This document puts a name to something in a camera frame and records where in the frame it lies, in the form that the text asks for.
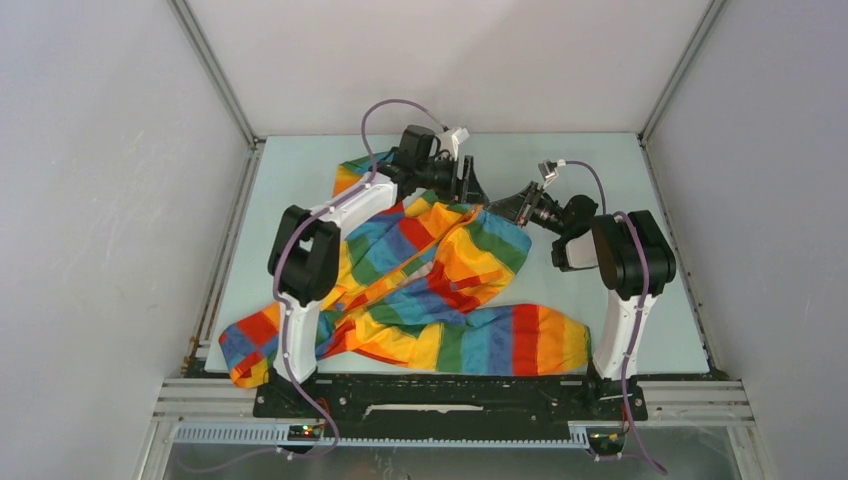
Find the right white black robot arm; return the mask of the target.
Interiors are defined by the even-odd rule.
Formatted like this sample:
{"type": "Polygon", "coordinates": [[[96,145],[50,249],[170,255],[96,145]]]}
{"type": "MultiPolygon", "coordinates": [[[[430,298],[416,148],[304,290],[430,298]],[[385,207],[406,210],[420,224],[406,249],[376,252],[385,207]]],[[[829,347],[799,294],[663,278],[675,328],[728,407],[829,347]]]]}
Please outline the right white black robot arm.
{"type": "Polygon", "coordinates": [[[608,289],[600,349],[588,363],[581,402],[585,411],[606,418],[622,397],[636,391],[637,353],[650,309],[676,275],[676,259],[666,237],[647,210],[600,214],[582,194],[565,204],[536,182],[486,209],[523,227],[536,224],[558,238],[551,263],[562,272],[596,269],[608,289]]]}

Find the rainbow striped jacket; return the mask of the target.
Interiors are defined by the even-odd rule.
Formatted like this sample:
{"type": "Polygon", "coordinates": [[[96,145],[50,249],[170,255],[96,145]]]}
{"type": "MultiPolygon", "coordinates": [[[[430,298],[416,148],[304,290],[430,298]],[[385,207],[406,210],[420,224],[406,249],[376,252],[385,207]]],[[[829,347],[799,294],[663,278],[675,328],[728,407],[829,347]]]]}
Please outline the rainbow striped jacket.
{"type": "Polygon", "coordinates": [[[326,359],[352,352],[413,370],[535,377],[591,356],[589,329],[537,304],[493,299],[525,269],[531,238],[479,206],[431,191],[358,227],[314,341],[326,359]]]}

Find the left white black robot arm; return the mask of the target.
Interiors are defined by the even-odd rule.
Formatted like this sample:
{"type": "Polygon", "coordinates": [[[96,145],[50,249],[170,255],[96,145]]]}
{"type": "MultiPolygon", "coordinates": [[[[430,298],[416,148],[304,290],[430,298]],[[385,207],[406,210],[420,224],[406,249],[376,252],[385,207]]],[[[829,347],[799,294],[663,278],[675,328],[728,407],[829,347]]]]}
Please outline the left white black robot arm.
{"type": "Polygon", "coordinates": [[[316,403],[315,388],[304,381],[317,368],[319,311],[338,278],[342,241],[418,189],[464,199],[473,164],[471,157],[460,157],[459,149],[469,136],[464,127],[436,133],[410,125],[390,151],[389,162],[370,154],[366,171],[352,186],[322,204],[291,205],[283,212],[268,270],[281,315],[274,368],[287,380],[277,402],[290,415],[304,416],[316,403]]]}

